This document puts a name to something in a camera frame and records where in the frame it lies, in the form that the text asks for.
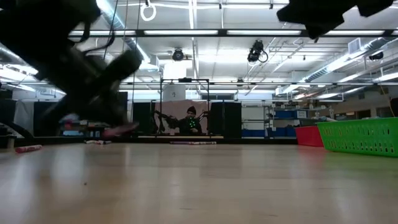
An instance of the stage light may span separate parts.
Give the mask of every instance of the stage light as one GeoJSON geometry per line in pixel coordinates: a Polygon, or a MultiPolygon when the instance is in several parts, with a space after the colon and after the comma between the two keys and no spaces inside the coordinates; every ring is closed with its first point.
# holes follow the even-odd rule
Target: stage light
{"type": "Polygon", "coordinates": [[[253,46],[249,50],[248,62],[256,63],[257,61],[265,63],[268,61],[268,54],[264,51],[264,44],[262,44],[262,40],[256,40],[253,46]],[[266,56],[265,60],[261,60],[260,57],[262,55],[266,56]]]}

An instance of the blurred black object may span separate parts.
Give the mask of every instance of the blurred black object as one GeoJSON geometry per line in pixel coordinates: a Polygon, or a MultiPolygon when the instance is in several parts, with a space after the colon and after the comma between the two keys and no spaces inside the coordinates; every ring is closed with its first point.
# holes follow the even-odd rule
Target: blurred black object
{"type": "Polygon", "coordinates": [[[344,23],[343,14],[357,6],[361,16],[369,17],[392,5],[394,0],[290,0],[277,12],[282,22],[303,24],[311,39],[344,23]]]}
{"type": "Polygon", "coordinates": [[[113,31],[105,46],[84,52],[75,46],[88,39],[90,26],[100,15],[95,0],[32,1],[17,7],[7,4],[0,11],[1,28],[6,30],[0,32],[0,42],[35,67],[38,80],[47,80],[67,94],[42,116],[45,127],[57,126],[70,113],[111,126],[127,123],[118,88],[121,80],[139,68],[139,54],[135,49],[128,50],[109,65],[103,57],[88,55],[109,47],[114,41],[113,31]],[[45,35],[38,34],[49,21],[56,25],[46,26],[45,35]],[[81,40],[74,42],[68,35],[78,24],[84,24],[85,30],[81,40]]]}

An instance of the window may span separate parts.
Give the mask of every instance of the window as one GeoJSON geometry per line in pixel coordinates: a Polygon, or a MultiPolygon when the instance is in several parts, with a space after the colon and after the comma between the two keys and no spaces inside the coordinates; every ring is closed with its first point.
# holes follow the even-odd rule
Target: window
{"type": "Polygon", "coordinates": [[[389,106],[383,108],[376,108],[376,114],[380,118],[391,118],[393,117],[389,106]]]}

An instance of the ceiling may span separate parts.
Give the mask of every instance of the ceiling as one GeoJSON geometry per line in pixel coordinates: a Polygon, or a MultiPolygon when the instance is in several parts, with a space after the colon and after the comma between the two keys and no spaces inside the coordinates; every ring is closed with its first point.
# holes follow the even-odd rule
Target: ceiling
{"type": "MultiPolygon", "coordinates": [[[[112,8],[116,8],[119,18],[124,21],[127,29],[304,29],[298,24],[279,22],[276,12],[289,0],[273,0],[274,9],[269,9],[270,0],[221,0],[223,9],[219,9],[220,1],[215,0],[167,0],[149,2],[156,8],[156,15],[150,21],[143,20],[140,15],[139,4],[145,1],[133,0],[97,0],[107,1],[112,8]],[[197,10],[190,16],[189,1],[197,3],[197,10]]],[[[396,14],[398,7],[393,5],[369,18],[361,17],[357,9],[349,10],[344,14],[345,23],[337,29],[396,29],[398,21],[396,14]]],[[[145,9],[144,15],[150,17],[152,9],[145,9]]],[[[108,30],[109,26],[104,19],[93,24],[94,30],[108,30]]],[[[192,61],[185,62],[187,76],[209,78],[216,82],[236,81],[243,78],[246,82],[292,82],[297,72],[301,76],[326,64],[331,58],[347,51],[348,43],[356,37],[324,37],[317,43],[306,37],[291,38],[258,38],[258,37],[196,37],[197,45],[195,58],[199,61],[195,74],[192,61]],[[252,67],[248,64],[249,48],[255,40],[262,40],[269,54],[267,63],[258,63],[252,67]]],[[[373,38],[362,39],[363,42],[373,38]]],[[[107,38],[90,38],[79,48],[90,49],[96,45],[103,45],[107,38]]],[[[191,37],[138,37],[137,43],[149,55],[156,55],[163,66],[172,63],[170,52],[181,48],[191,59],[193,40],[191,37]]],[[[116,39],[108,48],[108,54],[116,57],[128,46],[122,39],[116,39]]],[[[384,50],[383,62],[396,57],[398,48],[395,43],[389,44],[384,50]]],[[[381,61],[366,62],[366,68],[380,64],[381,61]]],[[[363,58],[359,58],[335,72],[352,75],[365,69],[363,58]]],[[[329,81],[333,82],[333,74],[328,74],[329,81]]],[[[158,72],[141,71],[137,82],[151,82],[159,79],[158,72]]],[[[275,89],[276,86],[259,86],[258,89],[275,89]]]]}

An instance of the blue container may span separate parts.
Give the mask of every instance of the blue container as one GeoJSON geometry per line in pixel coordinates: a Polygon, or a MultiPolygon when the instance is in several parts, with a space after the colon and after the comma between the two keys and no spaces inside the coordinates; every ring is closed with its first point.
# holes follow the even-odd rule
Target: blue container
{"type": "Polygon", "coordinates": [[[252,137],[265,137],[266,132],[264,130],[251,130],[252,137]]]}
{"type": "Polygon", "coordinates": [[[294,111],[275,111],[275,118],[293,118],[294,111]]]}
{"type": "Polygon", "coordinates": [[[272,128],[267,128],[268,137],[286,137],[286,128],[276,128],[272,131],[272,128]]]}
{"type": "Polygon", "coordinates": [[[287,137],[296,137],[296,132],[294,128],[286,128],[286,136],[287,137]]]}
{"type": "Polygon", "coordinates": [[[247,129],[242,130],[242,137],[251,137],[251,131],[247,129]]]}

